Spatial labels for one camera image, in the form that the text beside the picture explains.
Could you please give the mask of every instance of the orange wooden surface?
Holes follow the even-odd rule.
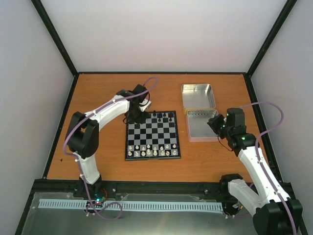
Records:
[[[216,109],[225,115],[227,108],[250,103],[242,75],[176,75],[176,74],[81,74],[68,109],[67,117],[48,173],[48,179],[78,179],[79,170],[72,157],[62,152],[65,134],[73,113],[93,110],[110,100],[121,89],[132,90],[157,76],[159,82],[150,92],[149,111],[176,110],[181,159],[126,162],[126,126],[120,115],[100,132],[96,152],[97,167],[103,180],[217,182],[223,174],[239,173],[251,182],[244,165],[233,152],[218,142],[189,142],[183,114],[181,85],[209,83],[212,85]],[[245,108],[247,131],[259,134],[251,107]]]

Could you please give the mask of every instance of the black metal frame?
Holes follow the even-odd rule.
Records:
[[[45,167],[45,171],[42,179],[35,180],[32,190],[30,192],[29,198],[25,205],[25,209],[23,211],[20,223],[16,230],[16,235],[20,235],[22,233],[22,229],[27,218],[27,214],[33,200],[33,195],[36,192],[73,192],[76,196],[85,196],[81,190],[75,190],[79,188],[79,180],[47,180],[46,176],[49,171],[49,167],[51,165],[53,155],[57,146],[57,142],[60,137],[60,133],[65,121],[65,117],[75,90],[75,86],[80,74],[242,74],[244,76],[246,82],[246,88],[250,97],[251,102],[257,102],[257,97],[253,88],[253,84],[251,82],[251,77],[253,73],[256,71],[258,65],[260,64],[262,58],[264,57],[266,51],[269,46],[273,42],[275,36],[277,35],[279,29],[283,25],[287,16],[291,12],[292,8],[296,4],[297,0],[287,0],[284,5],[281,13],[279,14],[275,24],[273,25],[271,31],[269,32],[267,38],[265,39],[262,47],[260,48],[258,54],[256,55],[253,63],[251,64],[248,72],[77,72],[74,64],[72,63],[69,54],[67,53],[56,29],[54,28],[43,4],[40,0],[32,0],[38,14],[43,20],[47,30],[49,31],[53,41],[55,42],[57,48],[59,49],[63,59],[65,60],[69,70],[73,74],[74,80],[72,86],[70,88],[69,95],[67,97],[67,102],[65,104],[65,108],[63,110],[61,120],[58,126],[58,130],[53,141],[53,145],[48,157],[48,161]],[[256,121],[259,127],[259,131],[263,132],[266,130],[265,122],[261,113],[261,109],[259,105],[253,106],[253,111],[256,117]],[[282,177],[278,168],[278,164],[276,161],[275,154],[273,152],[269,136],[266,134],[262,136],[262,142],[264,145],[264,149],[266,152],[266,156],[269,161],[270,169],[273,174],[277,178],[277,180],[281,183],[284,190],[294,198],[294,193],[290,183],[283,183]],[[184,183],[184,182],[121,182],[121,181],[103,181],[102,186],[107,189],[109,193],[109,197],[115,198],[118,200],[120,195],[125,193],[154,193],[154,194],[188,194],[188,195],[196,195],[200,198],[208,199],[208,200],[216,200],[222,203],[235,202],[236,199],[231,198],[223,198],[220,194],[219,183]],[[308,232],[305,228],[303,220],[300,223],[300,230],[303,235],[307,235]]]

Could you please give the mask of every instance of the open tin box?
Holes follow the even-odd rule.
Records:
[[[210,84],[184,84],[181,87],[183,110],[186,114],[190,142],[218,141],[217,135],[207,124],[218,115]]]

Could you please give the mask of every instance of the white robotic arm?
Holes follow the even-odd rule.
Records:
[[[249,211],[259,235],[294,233],[301,220],[302,205],[298,200],[291,199],[278,183],[260,147],[256,152],[256,138],[246,132],[243,110],[229,108],[226,119],[217,115],[209,119],[208,125],[219,138],[227,139],[228,146],[248,170],[258,194],[247,186],[239,174],[223,175],[221,192],[234,196]]]
[[[138,85],[132,92],[137,94],[144,90],[145,88],[143,86]],[[122,90],[107,102],[108,105],[100,111],[97,108],[84,114],[77,112],[72,117],[67,135],[82,117],[88,117],[94,114],[88,119],[85,132],[82,132],[80,129],[77,130],[75,132],[76,135],[74,134],[68,142],[71,151],[77,156],[77,161],[89,185],[95,184],[100,178],[95,160],[95,152],[98,148],[98,133],[100,130],[121,114],[126,114],[127,117],[131,118],[138,118],[139,121],[145,120],[145,116],[142,114],[150,107],[151,101],[145,99],[147,94],[129,100],[123,99],[124,97],[134,95],[132,92]]]
[[[258,149],[261,157],[261,161],[265,162],[264,167],[275,183],[276,187],[279,189],[280,194],[285,201],[288,200],[289,195],[284,191],[284,189],[277,182],[269,166],[266,164],[266,160],[262,154],[261,148]],[[256,213],[257,208],[263,207],[265,204],[270,203],[271,200],[274,202],[280,202],[280,198],[271,186],[268,178],[266,177],[264,171],[260,166],[260,161],[258,160],[255,152],[255,147],[247,147],[242,149],[238,155],[240,161],[245,165],[248,170],[252,181],[258,191],[256,194],[244,180],[236,179],[228,183],[229,193],[236,197],[241,204],[248,210],[248,212],[253,216]]]

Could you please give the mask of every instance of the purple cable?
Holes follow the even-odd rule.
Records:
[[[147,90],[145,90],[144,92],[141,92],[139,94],[135,94],[135,95],[132,95],[132,96],[128,96],[128,97],[123,97],[123,98],[120,98],[120,99],[117,99],[115,100],[114,102],[119,102],[119,101],[122,101],[122,100],[126,100],[126,99],[131,99],[131,98],[134,98],[134,97],[137,97],[137,96],[140,96],[142,94],[145,94],[145,93],[148,93],[149,91],[151,91],[156,85],[157,85],[157,82],[158,82],[158,78],[157,77],[150,77],[148,78],[145,83],[144,83],[144,86],[148,83],[148,81],[150,81],[151,79],[155,79],[155,83]],[[67,146],[67,143],[69,141],[69,139],[72,137],[72,135],[74,134],[74,132],[85,122],[87,121],[89,118],[91,118],[92,116],[94,116],[95,114],[99,113],[100,111],[102,111],[104,108],[108,107],[109,105],[113,104],[113,101],[109,101],[103,105],[101,105],[99,108],[95,109],[95,112],[88,115],[87,117],[85,117],[83,120],[81,120],[74,128],[73,130],[70,131],[70,133],[68,134],[68,136],[66,137],[65,141],[64,141],[64,144],[63,144],[63,152],[68,155],[68,156],[73,156],[76,158],[76,160],[78,160],[78,157],[73,154],[73,153],[68,153],[67,150],[66,150],[66,146]],[[97,211],[97,209],[94,207],[94,204],[92,203],[92,199],[91,199],[91,196],[90,196],[90,193],[89,193],[89,190],[88,190],[88,185],[87,185],[87,181],[86,181],[86,178],[85,176],[83,175],[83,170],[79,164],[79,162],[77,161],[78,163],[78,168],[80,170],[80,173],[82,175],[82,178],[83,178],[83,181],[84,181],[84,185],[85,185],[85,189],[86,189],[86,194],[87,194],[87,197],[88,197],[88,200],[89,200],[89,206],[91,206],[94,210],[94,212],[97,214],[97,216],[101,217],[102,219],[104,220],[109,220],[109,221],[113,221],[113,220],[117,220],[122,212],[123,212],[123,208],[122,208],[122,205],[118,202],[111,202],[109,204],[107,204],[104,208],[102,208],[100,211]],[[108,218],[105,218],[103,217],[100,212],[102,212],[103,210],[105,210],[106,208],[108,208],[109,206],[113,205],[113,204],[117,204],[120,208],[121,208],[121,211],[120,211],[120,214],[114,218],[114,219],[108,219]]]
[[[266,130],[266,131],[260,133],[260,134],[258,135],[258,137],[256,138],[256,141],[255,141],[255,151],[256,151],[256,155],[257,155],[257,157],[258,157],[258,160],[260,160],[261,157],[260,157],[259,150],[258,150],[258,143],[259,143],[259,140],[260,140],[261,136],[265,135],[266,133],[271,132],[272,130],[275,130],[278,126],[280,126],[280,124],[282,124],[282,122],[283,122],[283,120],[284,120],[284,113],[283,113],[282,109],[279,108],[276,104],[273,104],[273,103],[268,102],[268,101],[255,102],[255,103],[251,103],[251,104],[247,104],[247,105],[241,106],[240,108],[242,109],[242,108],[245,108],[245,107],[248,107],[248,106],[252,106],[252,105],[256,105],[256,104],[269,104],[269,105],[271,105],[271,106],[274,106],[276,109],[278,109],[278,110],[280,111],[280,114],[281,114],[280,121],[279,121],[279,123],[278,123],[276,126],[274,126],[273,128],[271,128],[271,129],[269,129],[269,130]],[[273,180],[270,178],[268,172],[266,171],[266,169],[265,169],[265,167],[264,167],[264,164],[263,164],[263,163],[260,163],[260,166],[261,166],[262,170],[264,171],[264,173],[265,173],[265,175],[266,175],[266,177],[267,177],[269,183],[272,185],[273,189],[277,192],[277,191],[278,191],[278,188],[277,188],[276,185],[274,184]],[[286,212],[287,212],[287,214],[288,214],[288,217],[289,217],[289,220],[290,220],[290,223],[291,223],[291,226],[292,226],[293,235],[297,235],[297,230],[296,230],[296,228],[295,228],[295,223],[294,223],[292,214],[291,214],[291,212],[290,212],[290,210],[289,210],[289,208],[288,208],[287,203],[285,202],[283,196],[282,196],[280,193],[278,193],[277,196],[278,196],[279,199],[282,201],[282,203],[283,203],[283,205],[284,205],[284,207],[285,207],[285,209],[286,209]]]

